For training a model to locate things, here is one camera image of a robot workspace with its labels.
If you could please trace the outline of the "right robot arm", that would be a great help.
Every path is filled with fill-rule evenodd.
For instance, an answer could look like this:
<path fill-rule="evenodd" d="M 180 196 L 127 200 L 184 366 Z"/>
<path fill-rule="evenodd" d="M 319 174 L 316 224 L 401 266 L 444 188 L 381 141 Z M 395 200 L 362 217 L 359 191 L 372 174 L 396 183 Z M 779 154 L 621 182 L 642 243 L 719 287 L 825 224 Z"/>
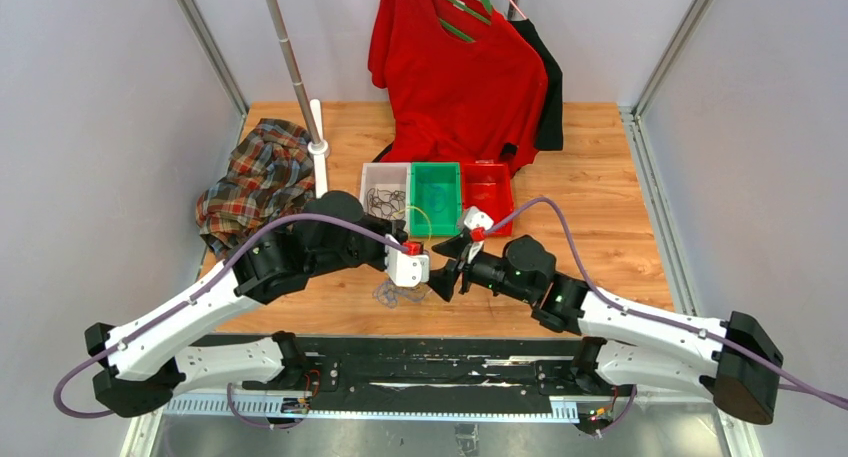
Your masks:
<path fill-rule="evenodd" d="M 443 300 L 478 285 L 530 305 L 548 330 L 581 336 L 571 367 L 580 391 L 664 388 L 709 399 L 739 420 L 773 422 L 783 355 L 755 317 L 687 316 L 593 290 L 559 272 L 555 256 L 528 235 L 508 242 L 499 256 L 467 232 L 434 250 L 447 259 L 429 277 Z"/>

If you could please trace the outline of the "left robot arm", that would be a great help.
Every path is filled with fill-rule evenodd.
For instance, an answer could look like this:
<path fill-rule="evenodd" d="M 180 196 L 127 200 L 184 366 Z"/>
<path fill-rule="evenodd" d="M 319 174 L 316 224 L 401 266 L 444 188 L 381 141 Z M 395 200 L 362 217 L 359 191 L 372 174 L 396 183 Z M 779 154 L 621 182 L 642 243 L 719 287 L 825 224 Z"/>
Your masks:
<path fill-rule="evenodd" d="M 136 417 L 174 397 L 244 382 L 314 389 L 315 364 L 295 336 L 279 331 L 247 343 L 202 347 L 220 325 L 303 291 L 315 277 L 368 266 L 411 288 L 429 277 L 429 258 L 400 220 L 367 214 L 331 191 L 300 213 L 262 227 L 199 281 L 148 314 L 85 334 L 95 399 L 110 414 Z"/>

